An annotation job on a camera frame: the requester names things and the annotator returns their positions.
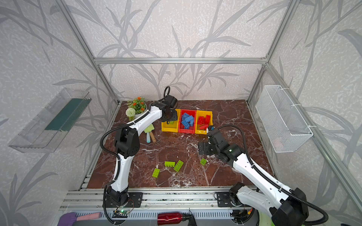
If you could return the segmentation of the blue brick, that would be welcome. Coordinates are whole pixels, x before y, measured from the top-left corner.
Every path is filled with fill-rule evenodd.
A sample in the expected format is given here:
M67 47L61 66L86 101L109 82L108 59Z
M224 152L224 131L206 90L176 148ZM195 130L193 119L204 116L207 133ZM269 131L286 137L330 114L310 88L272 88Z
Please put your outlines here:
M194 125L194 117L192 115L185 117L184 121L188 124L189 127Z
M182 121L182 125L184 126L184 129L188 130L190 128L190 123L186 120Z
M185 119L188 118L188 117L189 117L189 114L184 113L184 114L182 115L182 120L185 120Z

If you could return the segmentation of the small green brick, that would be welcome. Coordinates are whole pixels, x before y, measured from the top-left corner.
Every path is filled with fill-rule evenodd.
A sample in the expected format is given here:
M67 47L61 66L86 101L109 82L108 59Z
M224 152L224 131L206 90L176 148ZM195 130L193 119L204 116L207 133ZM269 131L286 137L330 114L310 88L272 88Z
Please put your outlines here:
M202 159L201 159L201 161L200 161L200 163L201 163L201 165L205 166L205 165L206 165L206 163L207 163L207 160L206 160L206 159L204 159L204 158L202 158Z

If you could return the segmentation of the red brick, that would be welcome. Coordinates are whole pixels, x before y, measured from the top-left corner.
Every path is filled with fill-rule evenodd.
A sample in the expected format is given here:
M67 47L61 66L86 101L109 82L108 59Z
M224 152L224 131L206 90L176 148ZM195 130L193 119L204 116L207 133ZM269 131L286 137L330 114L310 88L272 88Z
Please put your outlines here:
M210 121L211 121L211 115L206 115L205 116L205 124L210 124Z
M208 129L208 127L209 127L209 125L205 124L205 125L200 126L199 129L202 130L202 131L206 131Z
M202 126L205 124L205 118L203 116L200 116L198 118L198 125Z

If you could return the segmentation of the green brick diagonal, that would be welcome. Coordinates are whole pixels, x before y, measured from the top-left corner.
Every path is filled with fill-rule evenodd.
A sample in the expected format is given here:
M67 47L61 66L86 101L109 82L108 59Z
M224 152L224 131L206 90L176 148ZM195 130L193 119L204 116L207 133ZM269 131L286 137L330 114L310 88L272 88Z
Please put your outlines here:
M181 161L181 160L179 160L179 161L177 162L177 164L174 166L173 169L174 169L176 172L179 172L179 171L181 170L183 164L184 164L184 162Z

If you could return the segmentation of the green brick toothed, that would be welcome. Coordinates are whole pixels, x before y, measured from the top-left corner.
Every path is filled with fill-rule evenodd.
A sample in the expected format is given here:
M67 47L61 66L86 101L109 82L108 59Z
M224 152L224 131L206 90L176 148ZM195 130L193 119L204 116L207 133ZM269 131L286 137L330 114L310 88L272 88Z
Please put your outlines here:
M165 166L166 167L175 167L176 163L175 162L171 162L171 161L165 161Z

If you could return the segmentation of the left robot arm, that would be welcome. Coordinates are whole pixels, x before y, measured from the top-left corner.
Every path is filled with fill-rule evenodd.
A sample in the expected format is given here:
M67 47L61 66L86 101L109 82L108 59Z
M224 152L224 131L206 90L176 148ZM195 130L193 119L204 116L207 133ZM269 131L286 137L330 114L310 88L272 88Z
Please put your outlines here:
M101 137L101 149L117 158L113 180L105 186L106 195L117 205L124 205L129 200L128 177L133 158L140 149L139 136L157 120L162 122L177 120L176 105L177 99L166 95L159 101L151 103L148 110L137 119L116 127ZM112 132L116 132L114 152L104 146L105 139Z

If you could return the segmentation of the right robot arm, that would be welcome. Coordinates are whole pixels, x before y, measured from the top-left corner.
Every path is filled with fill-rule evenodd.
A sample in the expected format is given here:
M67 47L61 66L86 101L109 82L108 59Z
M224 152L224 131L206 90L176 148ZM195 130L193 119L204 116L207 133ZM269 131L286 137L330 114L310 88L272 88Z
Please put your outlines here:
M257 192L238 182L229 191L234 206L253 207L268 215L276 226L316 226L329 220L327 212L308 202L302 190L291 189L260 167L250 157L245 138L240 147L228 143L215 126L209 126L206 131L208 141L199 143L199 152L215 155L259 189Z

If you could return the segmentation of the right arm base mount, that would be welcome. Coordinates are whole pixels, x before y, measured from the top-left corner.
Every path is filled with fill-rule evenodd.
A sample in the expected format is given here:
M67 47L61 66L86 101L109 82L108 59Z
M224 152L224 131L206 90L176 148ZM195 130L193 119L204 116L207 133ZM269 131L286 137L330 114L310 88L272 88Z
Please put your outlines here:
M231 203L230 199L230 193L229 191L222 191L222 192L215 192L214 198L217 201L217 206L219 208L221 207L234 207L234 205Z

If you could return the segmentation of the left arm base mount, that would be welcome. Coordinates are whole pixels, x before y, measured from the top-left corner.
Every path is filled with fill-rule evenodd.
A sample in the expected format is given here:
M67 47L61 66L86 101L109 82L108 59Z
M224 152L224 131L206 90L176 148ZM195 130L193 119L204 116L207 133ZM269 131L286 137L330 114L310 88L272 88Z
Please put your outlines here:
M125 202L120 205L116 203L108 194L105 196L103 207L106 208L140 208L142 203L143 193L142 192L131 192L128 193Z

